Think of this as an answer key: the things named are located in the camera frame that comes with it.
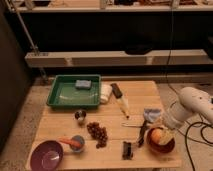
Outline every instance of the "grape cluster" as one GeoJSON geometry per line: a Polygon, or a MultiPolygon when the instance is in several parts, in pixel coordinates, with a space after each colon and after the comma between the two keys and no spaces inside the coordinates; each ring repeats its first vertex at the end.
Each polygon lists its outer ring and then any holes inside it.
{"type": "Polygon", "coordinates": [[[87,130],[95,140],[98,140],[96,148],[105,147],[107,143],[107,132],[105,127],[100,127],[98,122],[90,122],[87,124],[87,130]]]}

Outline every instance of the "tray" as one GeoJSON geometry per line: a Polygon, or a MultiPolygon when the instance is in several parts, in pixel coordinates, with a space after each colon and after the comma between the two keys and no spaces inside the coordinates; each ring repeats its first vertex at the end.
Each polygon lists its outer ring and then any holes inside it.
{"type": "Polygon", "coordinates": [[[100,75],[57,75],[47,99],[52,108],[97,108],[100,104],[100,75]],[[76,80],[90,80],[91,88],[76,89],[76,80]]]}

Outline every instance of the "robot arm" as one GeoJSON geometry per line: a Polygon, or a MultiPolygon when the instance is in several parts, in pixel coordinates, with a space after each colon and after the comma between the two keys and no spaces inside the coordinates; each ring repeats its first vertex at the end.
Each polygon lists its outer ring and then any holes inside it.
{"type": "Polygon", "coordinates": [[[162,122],[169,129],[179,129],[189,117],[197,113],[213,124],[211,96],[196,88],[185,87],[180,91],[179,101],[173,103],[163,115],[162,122]]]}

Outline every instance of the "floor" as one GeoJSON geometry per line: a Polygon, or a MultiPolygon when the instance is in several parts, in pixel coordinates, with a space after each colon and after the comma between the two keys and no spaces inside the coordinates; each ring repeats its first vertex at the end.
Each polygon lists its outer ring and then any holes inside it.
{"type": "MultiPolygon", "coordinates": [[[[195,83],[179,83],[171,84],[176,91],[179,91],[182,87],[193,86],[199,89],[203,89],[206,92],[213,94],[212,84],[195,84],[195,83]]],[[[165,109],[177,98],[174,91],[172,91],[167,84],[157,84],[159,93],[165,106],[165,109]]],[[[33,142],[35,132],[38,127],[41,113],[45,105],[50,86],[42,86],[40,84],[34,84],[24,102],[22,110],[17,118],[14,128],[8,138],[7,144],[0,157],[0,171],[24,171],[25,163],[28,157],[31,144],[33,142]]],[[[189,119],[189,122],[199,121],[198,116],[189,119]]],[[[181,128],[184,132],[187,128],[187,124],[181,128]]],[[[200,128],[193,128],[190,131],[190,137],[195,137],[201,140],[199,135],[200,128]]],[[[213,141],[212,130],[207,129],[205,131],[206,137],[213,141]]],[[[190,171],[192,170],[189,158],[186,153],[184,144],[184,137],[178,132],[176,133],[176,142],[180,149],[180,155],[183,159],[181,168],[166,168],[164,171],[190,171]]],[[[212,171],[213,170],[213,148],[207,145],[198,144],[192,141],[189,142],[190,151],[192,154],[195,168],[197,171],[212,171]]]]}

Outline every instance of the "white cup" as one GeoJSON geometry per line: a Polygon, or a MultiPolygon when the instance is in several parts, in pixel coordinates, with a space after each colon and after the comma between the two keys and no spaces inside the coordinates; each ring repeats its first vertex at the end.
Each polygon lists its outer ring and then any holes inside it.
{"type": "Polygon", "coordinates": [[[105,104],[109,101],[112,93],[112,87],[108,84],[101,84],[101,103],[105,104]]]}

